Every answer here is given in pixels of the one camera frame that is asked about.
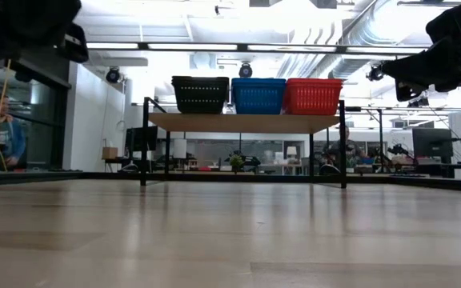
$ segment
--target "potted plant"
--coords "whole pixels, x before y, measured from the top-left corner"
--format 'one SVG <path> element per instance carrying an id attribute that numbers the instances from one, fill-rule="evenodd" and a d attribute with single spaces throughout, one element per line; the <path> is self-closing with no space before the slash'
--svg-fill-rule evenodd
<path id="1" fill-rule="evenodd" d="M 236 155 L 236 154 L 230 157 L 229 163 L 232 166 L 232 172 L 234 172 L 234 174 L 237 174 L 241 170 L 241 167 L 244 164 L 241 156 Z"/>

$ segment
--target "black basket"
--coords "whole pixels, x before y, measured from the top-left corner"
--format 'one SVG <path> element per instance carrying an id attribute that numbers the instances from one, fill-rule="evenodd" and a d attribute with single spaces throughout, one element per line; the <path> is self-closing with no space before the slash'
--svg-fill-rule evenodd
<path id="1" fill-rule="evenodd" d="M 221 114 L 229 98 L 229 78 L 172 77 L 177 108 L 185 114 Z"/>

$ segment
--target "person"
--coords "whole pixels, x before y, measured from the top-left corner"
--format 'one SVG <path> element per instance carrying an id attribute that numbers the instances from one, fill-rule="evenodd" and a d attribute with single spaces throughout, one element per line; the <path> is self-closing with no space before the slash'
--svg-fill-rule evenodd
<path id="1" fill-rule="evenodd" d="M 6 168 L 15 167 L 26 148 L 26 140 L 21 126 L 8 114 L 9 99 L 7 96 L 1 100 L 0 95 L 0 151 L 2 152 Z M 0 156 L 0 170 L 4 170 Z"/>
<path id="2" fill-rule="evenodd" d="M 330 148 L 327 150 L 327 154 L 330 155 L 334 166 L 340 167 L 340 140 L 332 143 Z M 359 145 L 353 140 L 350 140 L 350 128 L 346 126 L 346 168 L 354 168 L 357 166 L 360 158 L 366 158 L 366 153 L 360 149 Z"/>

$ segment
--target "red basket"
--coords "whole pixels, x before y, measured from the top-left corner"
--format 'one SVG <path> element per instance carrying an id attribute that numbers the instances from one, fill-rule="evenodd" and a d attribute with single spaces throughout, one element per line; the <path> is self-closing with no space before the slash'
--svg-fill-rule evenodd
<path id="1" fill-rule="evenodd" d="M 335 115 L 342 88 L 340 79 L 289 79 L 283 108 L 288 114 Z"/>

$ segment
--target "blue basket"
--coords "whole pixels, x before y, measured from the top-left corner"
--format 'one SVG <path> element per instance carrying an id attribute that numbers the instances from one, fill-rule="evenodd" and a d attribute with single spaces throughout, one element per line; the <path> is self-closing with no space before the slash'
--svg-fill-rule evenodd
<path id="1" fill-rule="evenodd" d="M 280 114 L 286 79 L 234 78 L 232 99 L 237 114 Z"/>

